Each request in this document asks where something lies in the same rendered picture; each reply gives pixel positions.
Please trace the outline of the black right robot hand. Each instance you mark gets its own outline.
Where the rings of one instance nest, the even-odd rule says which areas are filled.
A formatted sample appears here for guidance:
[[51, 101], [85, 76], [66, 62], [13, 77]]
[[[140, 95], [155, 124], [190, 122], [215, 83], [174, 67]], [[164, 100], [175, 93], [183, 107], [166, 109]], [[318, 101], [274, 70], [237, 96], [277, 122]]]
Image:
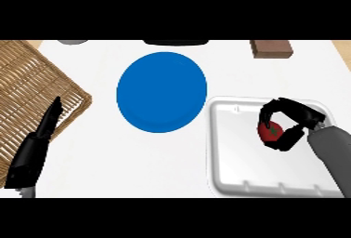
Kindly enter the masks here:
[[283, 131], [277, 141], [262, 142], [273, 150], [287, 152], [302, 138], [302, 129], [314, 129], [324, 121], [324, 114], [292, 99], [277, 98], [270, 100], [259, 111], [259, 123], [268, 124], [274, 112], [282, 112], [298, 124]]

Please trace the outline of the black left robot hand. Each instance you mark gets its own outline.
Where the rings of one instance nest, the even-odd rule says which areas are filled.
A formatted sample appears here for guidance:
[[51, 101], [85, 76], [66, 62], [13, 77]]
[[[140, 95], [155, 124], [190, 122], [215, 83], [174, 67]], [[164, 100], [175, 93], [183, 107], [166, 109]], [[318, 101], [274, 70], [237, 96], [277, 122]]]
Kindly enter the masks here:
[[6, 189], [22, 189], [35, 186], [48, 152], [48, 140], [62, 111], [60, 98], [56, 98], [48, 105], [40, 125], [35, 131], [28, 133], [13, 156]]

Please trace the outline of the white tray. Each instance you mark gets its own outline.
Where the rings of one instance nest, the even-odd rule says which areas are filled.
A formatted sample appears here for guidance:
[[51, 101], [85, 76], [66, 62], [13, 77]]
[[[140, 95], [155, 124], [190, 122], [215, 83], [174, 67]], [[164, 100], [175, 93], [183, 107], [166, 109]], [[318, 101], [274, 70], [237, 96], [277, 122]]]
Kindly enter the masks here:
[[324, 197], [342, 193], [307, 139], [286, 152], [258, 135], [262, 98], [215, 97], [205, 106], [206, 177], [221, 197]]

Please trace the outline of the blue plate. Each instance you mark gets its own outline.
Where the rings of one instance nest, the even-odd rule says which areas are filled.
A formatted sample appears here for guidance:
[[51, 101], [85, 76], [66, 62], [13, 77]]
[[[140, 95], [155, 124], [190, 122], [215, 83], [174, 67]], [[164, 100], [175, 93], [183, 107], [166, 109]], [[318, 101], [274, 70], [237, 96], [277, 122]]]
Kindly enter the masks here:
[[128, 123], [150, 133], [184, 127], [205, 106], [206, 80], [194, 61], [172, 52], [140, 57], [116, 86], [116, 103]]

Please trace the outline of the woven wicker placemat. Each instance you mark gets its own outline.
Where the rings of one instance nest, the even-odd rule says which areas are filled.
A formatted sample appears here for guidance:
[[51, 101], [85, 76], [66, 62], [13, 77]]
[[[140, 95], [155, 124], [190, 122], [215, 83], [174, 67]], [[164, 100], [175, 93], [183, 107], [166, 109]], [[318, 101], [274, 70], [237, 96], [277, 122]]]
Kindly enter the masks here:
[[0, 188], [19, 145], [56, 97], [63, 112], [50, 139], [88, 108], [91, 95], [26, 40], [0, 40]]

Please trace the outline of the brown wooden block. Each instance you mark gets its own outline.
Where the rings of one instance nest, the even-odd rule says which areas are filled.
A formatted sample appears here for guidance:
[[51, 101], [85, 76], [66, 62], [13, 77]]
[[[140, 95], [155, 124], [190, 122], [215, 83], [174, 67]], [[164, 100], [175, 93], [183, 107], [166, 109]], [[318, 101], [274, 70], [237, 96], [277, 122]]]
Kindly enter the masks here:
[[293, 54], [287, 40], [251, 40], [249, 44], [255, 59], [287, 59]]

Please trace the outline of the black appliance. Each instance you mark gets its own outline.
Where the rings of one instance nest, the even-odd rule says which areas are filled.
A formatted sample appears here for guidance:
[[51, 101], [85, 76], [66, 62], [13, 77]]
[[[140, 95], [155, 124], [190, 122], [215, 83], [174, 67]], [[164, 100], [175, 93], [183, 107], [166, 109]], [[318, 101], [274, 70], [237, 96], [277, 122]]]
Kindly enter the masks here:
[[143, 40], [146, 44], [155, 46], [200, 46], [208, 40]]

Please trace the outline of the grey round object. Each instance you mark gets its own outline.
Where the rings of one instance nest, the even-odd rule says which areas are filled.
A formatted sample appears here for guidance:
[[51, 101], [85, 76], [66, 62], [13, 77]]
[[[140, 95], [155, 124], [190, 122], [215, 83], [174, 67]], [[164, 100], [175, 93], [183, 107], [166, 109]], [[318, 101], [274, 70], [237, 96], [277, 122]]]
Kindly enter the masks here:
[[74, 45], [81, 45], [88, 40], [57, 40], [57, 41], [66, 46], [74, 46]]

